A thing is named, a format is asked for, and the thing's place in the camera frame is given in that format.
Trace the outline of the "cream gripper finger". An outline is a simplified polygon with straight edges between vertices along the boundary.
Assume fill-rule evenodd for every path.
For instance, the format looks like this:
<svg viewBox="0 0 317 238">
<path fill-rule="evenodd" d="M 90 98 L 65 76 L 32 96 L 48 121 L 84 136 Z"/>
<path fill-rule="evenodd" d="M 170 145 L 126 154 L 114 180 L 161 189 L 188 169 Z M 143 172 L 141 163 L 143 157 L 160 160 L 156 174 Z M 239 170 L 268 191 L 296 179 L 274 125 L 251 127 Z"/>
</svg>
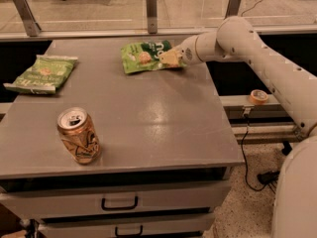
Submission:
<svg viewBox="0 0 317 238">
<path fill-rule="evenodd" d="M 158 56 L 159 61 L 168 67 L 182 67 L 182 56 L 180 51 L 171 49 L 167 52 L 163 52 Z"/>
</svg>

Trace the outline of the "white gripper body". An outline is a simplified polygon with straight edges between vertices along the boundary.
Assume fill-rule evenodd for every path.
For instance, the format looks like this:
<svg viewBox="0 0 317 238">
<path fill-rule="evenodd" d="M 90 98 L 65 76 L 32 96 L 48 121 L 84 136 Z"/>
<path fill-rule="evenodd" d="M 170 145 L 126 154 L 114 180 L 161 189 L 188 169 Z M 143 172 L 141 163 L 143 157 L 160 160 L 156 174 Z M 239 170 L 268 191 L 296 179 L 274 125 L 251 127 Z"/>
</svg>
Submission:
<svg viewBox="0 0 317 238">
<path fill-rule="evenodd" d="M 176 50 L 181 54 L 183 62 L 186 64 L 201 63 L 201 59 L 197 55 L 196 51 L 197 39 L 197 36 L 189 37 L 175 47 Z"/>
</svg>

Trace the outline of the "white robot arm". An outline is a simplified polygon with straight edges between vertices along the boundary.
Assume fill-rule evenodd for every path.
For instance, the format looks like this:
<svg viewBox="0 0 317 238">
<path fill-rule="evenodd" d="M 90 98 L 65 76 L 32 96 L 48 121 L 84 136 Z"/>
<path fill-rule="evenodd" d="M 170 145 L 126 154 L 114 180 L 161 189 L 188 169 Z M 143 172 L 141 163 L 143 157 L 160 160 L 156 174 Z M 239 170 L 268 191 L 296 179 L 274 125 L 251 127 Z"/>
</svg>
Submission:
<svg viewBox="0 0 317 238">
<path fill-rule="evenodd" d="M 159 61 L 175 65 L 243 61 L 305 137 L 280 169 L 272 238 L 317 238 L 317 77 L 267 46 L 244 18 L 226 18 L 215 32 L 191 36 Z"/>
</svg>

